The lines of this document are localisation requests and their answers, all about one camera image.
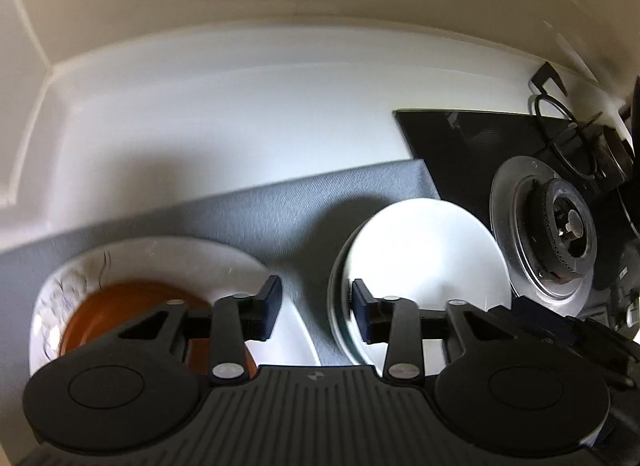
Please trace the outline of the white round bowl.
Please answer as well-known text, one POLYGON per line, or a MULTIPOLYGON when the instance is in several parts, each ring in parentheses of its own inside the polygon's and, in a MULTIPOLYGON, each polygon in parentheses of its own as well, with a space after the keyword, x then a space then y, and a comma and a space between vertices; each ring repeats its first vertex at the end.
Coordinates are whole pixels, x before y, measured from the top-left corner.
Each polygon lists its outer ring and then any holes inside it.
POLYGON ((407 298, 428 310, 442 310, 451 299, 484 311, 512 302, 495 238, 474 215, 438 199, 383 208, 349 236, 334 262, 326 301, 334 339, 350 363, 380 372, 387 345, 362 340, 349 305, 356 278, 375 298, 407 298))

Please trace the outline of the white square plate on mat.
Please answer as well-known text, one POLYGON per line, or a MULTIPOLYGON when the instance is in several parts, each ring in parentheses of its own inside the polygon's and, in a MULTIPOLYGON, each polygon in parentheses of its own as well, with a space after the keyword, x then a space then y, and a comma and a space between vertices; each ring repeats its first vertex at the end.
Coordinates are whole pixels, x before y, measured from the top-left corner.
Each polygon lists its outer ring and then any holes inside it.
POLYGON ((29 334, 29 373, 58 357, 62 336, 80 305, 108 285, 162 282, 210 303, 232 293, 258 293, 272 272, 248 253, 193 237, 125 239, 73 257, 40 287, 29 334))

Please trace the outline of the grey table mat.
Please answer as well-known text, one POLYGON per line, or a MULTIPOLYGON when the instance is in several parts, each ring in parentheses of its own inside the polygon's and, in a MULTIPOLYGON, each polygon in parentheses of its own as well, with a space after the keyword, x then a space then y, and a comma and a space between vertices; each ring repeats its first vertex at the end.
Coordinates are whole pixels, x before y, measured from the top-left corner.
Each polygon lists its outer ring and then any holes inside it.
POLYGON ((344 365, 332 336, 326 291, 338 253, 352 232, 384 207, 437 198, 421 160, 395 161, 187 201, 103 222, 1 255, 1 391, 15 398, 28 377, 32 305, 44 279, 94 247, 126 238, 189 236, 241 249, 280 275, 324 365, 344 365))

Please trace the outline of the brown round plate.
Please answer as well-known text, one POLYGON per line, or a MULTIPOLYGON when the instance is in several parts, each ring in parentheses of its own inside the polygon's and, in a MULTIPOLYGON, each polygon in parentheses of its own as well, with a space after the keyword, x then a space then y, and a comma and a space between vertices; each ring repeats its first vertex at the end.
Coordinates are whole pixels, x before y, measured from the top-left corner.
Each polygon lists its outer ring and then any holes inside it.
POLYGON ((145 379, 244 382, 257 374, 244 345, 258 321, 253 300, 210 303, 159 282, 107 286, 70 319, 56 364, 73 374, 118 366, 145 379))

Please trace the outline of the black gas stove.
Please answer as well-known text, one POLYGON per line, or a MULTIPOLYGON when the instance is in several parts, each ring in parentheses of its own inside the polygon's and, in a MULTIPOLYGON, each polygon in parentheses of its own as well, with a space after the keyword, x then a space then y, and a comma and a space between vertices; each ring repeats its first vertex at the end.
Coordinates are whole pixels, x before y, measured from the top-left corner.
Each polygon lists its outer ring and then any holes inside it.
POLYGON ((567 119, 399 109, 439 197, 490 228, 512 291, 559 315, 639 335, 639 230, 598 144, 567 119))

